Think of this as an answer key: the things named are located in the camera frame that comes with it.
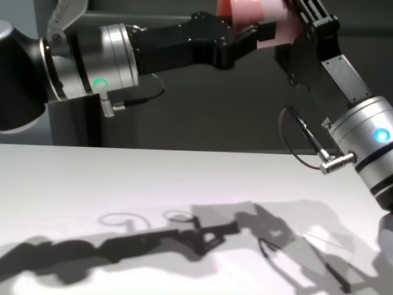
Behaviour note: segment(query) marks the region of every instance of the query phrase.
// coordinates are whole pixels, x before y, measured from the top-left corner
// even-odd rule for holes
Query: white table
[[[350,167],[13,145],[0,167],[1,295],[392,294],[376,242],[386,213]],[[198,255],[204,231],[202,246],[220,243]]]

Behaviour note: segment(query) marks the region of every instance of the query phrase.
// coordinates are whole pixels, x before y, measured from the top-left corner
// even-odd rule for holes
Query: pink cup
[[[276,39],[259,42],[258,48],[293,43],[302,31],[302,24],[284,0],[218,0],[217,15],[232,20],[233,31],[255,22],[275,20]]]

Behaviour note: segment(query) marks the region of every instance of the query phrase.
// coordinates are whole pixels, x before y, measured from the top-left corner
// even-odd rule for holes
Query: robotic arm
[[[87,2],[59,1],[41,40],[0,22],[0,133],[30,127],[52,100],[99,94],[105,116],[111,117],[126,105],[113,107],[107,93],[137,86],[138,76],[195,63],[231,69],[276,34],[274,19],[236,27],[235,34],[232,19],[199,12],[187,23],[166,28],[121,24],[66,36],[64,30],[86,11]],[[304,120],[289,111],[323,160],[322,172],[353,163],[381,208],[392,212],[392,106],[374,96],[342,54],[339,21],[320,0],[285,2],[303,30],[293,44],[276,46],[276,60],[291,85],[306,87],[325,112],[324,127],[344,156],[329,155]]]

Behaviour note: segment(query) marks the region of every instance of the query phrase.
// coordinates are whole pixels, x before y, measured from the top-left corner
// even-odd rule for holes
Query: silver connector
[[[332,127],[332,123],[330,122],[329,118],[326,118],[325,121],[323,121],[322,127],[325,129],[330,129]]]
[[[104,116],[107,118],[111,118],[115,116],[115,111],[113,110],[112,103],[108,97],[107,92],[103,92],[99,94],[101,107],[103,109]]]
[[[325,150],[325,149],[321,149],[318,152],[318,157],[323,161],[323,162],[330,162],[333,157]]]
[[[320,169],[324,175],[327,175],[336,172],[344,168],[348,164],[354,163],[355,161],[356,161],[356,155],[350,153],[348,155],[344,155],[343,157],[339,157],[329,162],[322,163]]]

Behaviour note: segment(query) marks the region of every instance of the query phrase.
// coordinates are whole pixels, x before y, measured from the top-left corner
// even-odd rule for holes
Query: gray wall
[[[48,3],[45,0],[40,1],[43,4]],[[0,19],[11,22],[18,30],[31,38],[38,37],[33,0],[1,0]],[[34,127],[27,131],[14,135],[0,135],[0,143],[52,144],[48,111]]]
[[[393,98],[390,71],[393,65],[392,1],[325,0],[330,11],[340,17],[343,52],[378,95]],[[214,12],[216,0],[95,0],[92,8],[133,15],[190,15],[194,11]],[[144,25],[148,25],[149,16]],[[97,21],[94,25],[103,25]],[[309,95],[289,87],[286,77],[273,60],[273,50],[265,49],[246,56],[231,71],[218,71],[197,65],[159,73],[167,92],[149,104],[103,121],[103,145],[113,148],[185,149],[202,151],[283,151],[277,130],[277,117],[286,103],[304,115],[322,143],[332,147],[320,128],[324,118]],[[136,98],[158,90],[149,77],[136,89],[112,93],[113,101]],[[61,130],[56,144],[80,144],[77,128],[84,128],[80,108],[67,104],[74,119],[70,128],[58,120],[53,128]],[[309,149],[292,125],[289,139],[298,150]]]

